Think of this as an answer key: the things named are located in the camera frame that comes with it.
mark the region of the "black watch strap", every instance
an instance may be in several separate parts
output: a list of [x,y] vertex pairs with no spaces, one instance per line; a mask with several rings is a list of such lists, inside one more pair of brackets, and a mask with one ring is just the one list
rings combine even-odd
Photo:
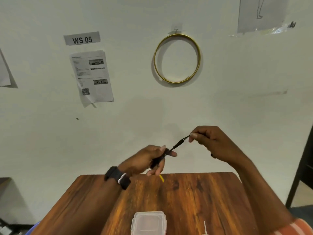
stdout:
[[121,185],[122,189],[127,189],[131,180],[126,173],[121,172],[117,166],[111,167],[104,176],[104,180],[107,181],[109,178],[114,178],[118,184]]

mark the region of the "striped sleeve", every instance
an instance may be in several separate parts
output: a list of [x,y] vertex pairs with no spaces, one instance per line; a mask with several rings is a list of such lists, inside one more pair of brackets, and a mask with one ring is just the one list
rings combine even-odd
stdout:
[[296,219],[295,222],[272,233],[271,235],[313,235],[313,230],[302,219]]

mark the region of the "fingernail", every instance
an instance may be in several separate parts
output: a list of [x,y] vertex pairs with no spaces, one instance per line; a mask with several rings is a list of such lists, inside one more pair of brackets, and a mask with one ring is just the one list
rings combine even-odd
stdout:
[[192,138],[197,138],[197,134],[195,134],[195,133],[190,133],[190,137],[192,137]]

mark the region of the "metal ring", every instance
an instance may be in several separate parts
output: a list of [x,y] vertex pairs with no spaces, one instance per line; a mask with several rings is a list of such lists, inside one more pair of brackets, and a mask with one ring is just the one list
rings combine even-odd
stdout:
[[[174,82],[174,81],[170,81],[170,80],[167,80],[164,76],[162,76],[158,69],[156,68],[157,65],[156,65],[156,53],[159,49],[159,47],[161,46],[161,44],[169,39],[169,38],[172,38],[172,37],[183,37],[183,38],[186,38],[186,39],[189,39],[195,46],[196,46],[196,49],[197,49],[197,54],[198,54],[198,62],[197,62],[197,67],[196,67],[196,70],[193,72],[193,74],[189,77],[187,77],[186,79],[182,80],[182,81],[178,81],[178,82]],[[188,81],[189,79],[191,79],[195,74],[196,72],[198,71],[199,69],[199,66],[200,66],[200,62],[201,62],[201,52],[200,52],[200,48],[199,46],[197,45],[197,43],[194,41],[194,39],[192,39],[191,37],[189,37],[188,35],[184,35],[184,34],[171,34],[169,36],[166,36],[164,39],[162,39],[162,41],[159,43],[159,45],[157,46],[157,49],[155,50],[154,52],[154,56],[153,56],[153,63],[154,63],[154,69],[156,70],[157,74],[159,75],[160,78],[162,78],[164,81],[168,82],[168,83],[182,83],[182,82],[185,82],[185,81]]]

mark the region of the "container lid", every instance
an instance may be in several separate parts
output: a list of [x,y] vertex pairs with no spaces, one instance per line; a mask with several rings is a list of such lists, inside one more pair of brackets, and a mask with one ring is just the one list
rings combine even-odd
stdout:
[[166,216],[162,211],[137,212],[131,222],[132,235],[165,235]]

